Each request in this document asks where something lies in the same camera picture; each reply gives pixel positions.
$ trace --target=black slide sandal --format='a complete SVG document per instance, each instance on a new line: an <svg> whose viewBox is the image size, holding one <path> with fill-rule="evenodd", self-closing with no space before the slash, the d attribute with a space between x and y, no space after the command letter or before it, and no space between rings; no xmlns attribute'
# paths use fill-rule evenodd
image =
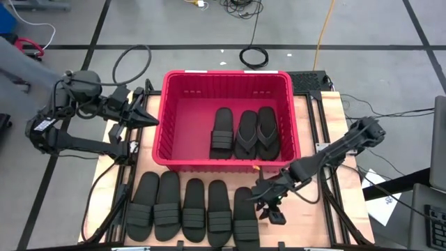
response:
<svg viewBox="0 0 446 251"><path fill-rule="evenodd" d="M259 110L259 125L257 127L257 151L262 160L275 160L280 153L279 132L277 131L276 116L271 107Z"/></svg>
<svg viewBox="0 0 446 251"><path fill-rule="evenodd" d="M177 173L161 174L157 204L153 207L155 237L168 241L180 231L180 179Z"/></svg>
<svg viewBox="0 0 446 251"><path fill-rule="evenodd" d="M223 247L232 235L232 212L228 189L223 181L213 181L208 190L208 241L214 248Z"/></svg>
<svg viewBox="0 0 446 251"><path fill-rule="evenodd" d="M256 159L257 143L257 114L253 111L244 111L236 133L234 154L239 160Z"/></svg>
<svg viewBox="0 0 446 251"><path fill-rule="evenodd" d="M239 251L260 250L259 222L249 188L238 188L234 195L234 242Z"/></svg>
<svg viewBox="0 0 446 251"><path fill-rule="evenodd" d="M182 217L183 234L187 240L199 243L206 235L204 184L199 178L187 182Z"/></svg>
<svg viewBox="0 0 446 251"><path fill-rule="evenodd" d="M134 241L145 241L152 232L153 206L156 203L160 177L154 172L142 175L133 201L128 205L127 235Z"/></svg>
<svg viewBox="0 0 446 251"><path fill-rule="evenodd" d="M215 113L213 131L210 134L210 159L230 159L232 156L232 111L220 108Z"/></svg>

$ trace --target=wooden platform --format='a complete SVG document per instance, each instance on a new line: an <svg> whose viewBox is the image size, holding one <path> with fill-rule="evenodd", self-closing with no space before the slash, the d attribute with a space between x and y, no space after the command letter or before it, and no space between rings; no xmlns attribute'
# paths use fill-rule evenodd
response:
<svg viewBox="0 0 446 251"><path fill-rule="evenodd" d="M151 96L148 101L147 111L153 116L157 117L160 104L159 96ZM298 136L300 140L300 149L302 156L314 154L314 147L312 141L312 132L308 119L308 110L303 97L294 98L295 115L298 124ZM317 104L314 102L314 113L316 123L318 125L318 135L322 142L322 132L318 120ZM325 117L328 124L328 131L331 142L339 139L347 131L347 124L342 109L341 99L337 92L323 92L323 106L325 110ZM105 140L107 139L107 132L112 126L112 122L107 124L105 130ZM164 166L159 166L152 159L153 138L155 136L155 128L145 128L137 166L137 174L135 179L134 191L137 189L139 179L144 172L157 172L159 175L168 169ZM98 177L110 164L112 160L108 157L100 157L96 167L95 179ZM355 167L355 159L347 157L344 162L345 165ZM116 185L116 176L118 168L111 170L98 182L97 188L93 192L91 203L89 207L89 214L86 224L84 226L87 238L103 221L108 214L111 206L112 197ZM339 186L341 188L341 195L344 203L344 210L355 226L362 232L362 234L371 242L374 241L371 231L369 216L367 214L364 196L362 194L360 178L353 170L347 168L339 168L337 171L339 178ZM254 185L258 174L231 174L231 173L180 173L181 196L185 195L185 186L191 178L200 178L207 189L209 183L215 179L221 179L226 183L229 192L229 199L231 200L231 207L233 206L233 196L237 188L242 186L251 187ZM316 198L316 180L314 179L308 186L300 191L300 194L308 199L314 200ZM280 206L284 213L287 223L284 226L272 225L268 220L259 221L259 232L261 247L277 247L279 241L284 241L287 247L328 247L330 246L327 227L325 225L325 216L323 211L322 200L316 204L307 204L294 195L289 195L283 200ZM341 243L342 238L339 229L339 221L334 211L334 223L337 235L337 242ZM176 246L177 241L184 241L185 246L209 246L207 238L201 243L191 243L184 238L180 231L177 236L170 241L160 242L155 239L155 234L149 236L144 242L135 242L130 238L125 238L126 245L165 245ZM227 243L228 246L234 246L233 239Z"/></svg>

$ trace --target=white paper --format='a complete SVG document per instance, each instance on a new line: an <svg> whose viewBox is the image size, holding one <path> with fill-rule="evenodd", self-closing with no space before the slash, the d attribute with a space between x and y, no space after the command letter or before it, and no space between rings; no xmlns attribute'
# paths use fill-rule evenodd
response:
<svg viewBox="0 0 446 251"><path fill-rule="evenodd" d="M376 174L376 172L372 169L369 169L369 172L367 172L366 174L366 178L373 182L373 184L379 184L385 181L383 177ZM362 181L362 188L368 188L369 186L371 186L370 182L367 179L364 179ZM399 199L401 193L395 194L393 196ZM397 206L397 203L398 202L390 196L366 201L367 211L369 212L369 215L375 218L375 220L377 220L384 226L389 221L390 216L395 209L395 206Z"/></svg>

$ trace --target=red object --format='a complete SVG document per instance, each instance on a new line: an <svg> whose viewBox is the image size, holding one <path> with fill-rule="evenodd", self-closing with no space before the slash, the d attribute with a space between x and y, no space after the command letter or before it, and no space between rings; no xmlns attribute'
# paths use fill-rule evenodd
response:
<svg viewBox="0 0 446 251"><path fill-rule="evenodd" d="M245 110L271 106L276 114L281 152L276 161L209 159L215 113L228 107L237 132ZM162 87L160 125L153 143L153 160L175 172L277 172L300 158L293 87L285 72L184 71L167 73Z"/></svg>
<svg viewBox="0 0 446 251"><path fill-rule="evenodd" d="M28 38L18 38L15 41L14 46L16 46L21 52L25 53L25 51L23 50L23 43L29 43L33 45L35 49L38 50L38 53L36 54L37 57L42 57L45 54L41 46L39 46L36 42Z"/></svg>

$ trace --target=gray floor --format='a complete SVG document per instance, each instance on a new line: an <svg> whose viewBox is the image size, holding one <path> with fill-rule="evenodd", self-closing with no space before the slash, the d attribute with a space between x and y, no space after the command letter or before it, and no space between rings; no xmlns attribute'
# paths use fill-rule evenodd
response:
<svg viewBox="0 0 446 251"><path fill-rule="evenodd" d="M208 0L209 9L200 11L181 0L112 0L99 45L188 45L246 44L250 41L254 19L238 20L227 15L217 1ZM21 12L30 22L50 22L57 28L54 45L89 45L104 0L71 1L70 13ZM410 0L424 32L432 45L446 44L446 21L442 0ZM329 0L263 0L255 43L314 45L323 25ZM51 30L21 24L17 30L44 44ZM401 0L339 0L334 7L323 44L331 45L421 45L421 41ZM112 80L113 62L120 50L96 50L90 69L104 82ZM144 77L160 89L170 70L237 70L239 50L155 50ZM268 50L266 70L310 70L313 50ZM62 73L80 69L86 50L48 50L44 64ZM440 64L446 64L446 52L437 51ZM252 60L258 55L247 55ZM143 51L132 52L118 69L118 80L132 77L146 60ZM377 112L391 113L433 107L433 99L445 92L424 51L329 51L320 53L318 69L331 76L336 89L369 101ZM130 85L143 86L144 79ZM31 94L43 103L47 93L33 89ZM345 97L349 116L370 115L369 108ZM13 107L2 104L0 112L13 115L14 127L0 148L0 250L17 248L48 156L34 150L24 136L24 122ZM381 119L386 140L374 151L391 161L405 174L429 166L432 116ZM102 139L105 122L101 119L74 119L69 127L73 135ZM387 163L364 152L360 165L378 173L399 176ZM59 159L47 195L38 216L29 248L70 245L77 242L86 196L93 179L94 160ZM410 201L411 194L401 199ZM409 211L401 205L387 227L372 222L378 244L406 245Z"/></svg>

